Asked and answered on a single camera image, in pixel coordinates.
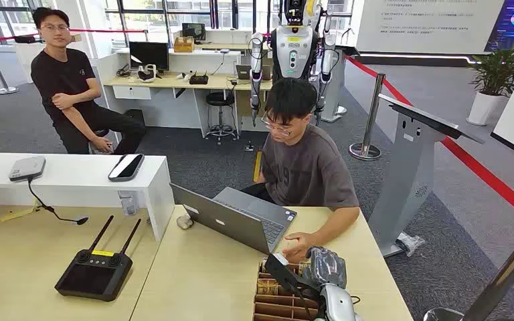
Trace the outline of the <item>person's left hand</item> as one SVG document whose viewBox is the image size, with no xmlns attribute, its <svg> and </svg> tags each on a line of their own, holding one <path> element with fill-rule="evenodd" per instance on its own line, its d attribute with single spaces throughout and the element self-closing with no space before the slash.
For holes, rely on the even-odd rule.
<svg viewBox="0 0 514 321">
<path fill-rule="evenodd" d="M 321 244 L 315 233 L 291 233 L 284 238 L 287 241 L 296 241 L 295 244 L 282 250 L 283 256 L 290 263 L 300 263 L 305 261 L 307 259 L 307 251 L 309 248 Z"/>
</svg>

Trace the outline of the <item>right robot hand grey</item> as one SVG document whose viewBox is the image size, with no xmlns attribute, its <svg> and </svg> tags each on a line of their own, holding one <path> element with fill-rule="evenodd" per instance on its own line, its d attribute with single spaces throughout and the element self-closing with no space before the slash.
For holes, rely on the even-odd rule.
<svg viewBox="0 0 514 321">
<path fill-rule="evenodd" d="M 347 285 L 346 261 L 325 247 L 310 247 L 310 264 L 303 268 L 303 278 L 314 286 L 334 284 L 342 289 Z"/>
</svg>

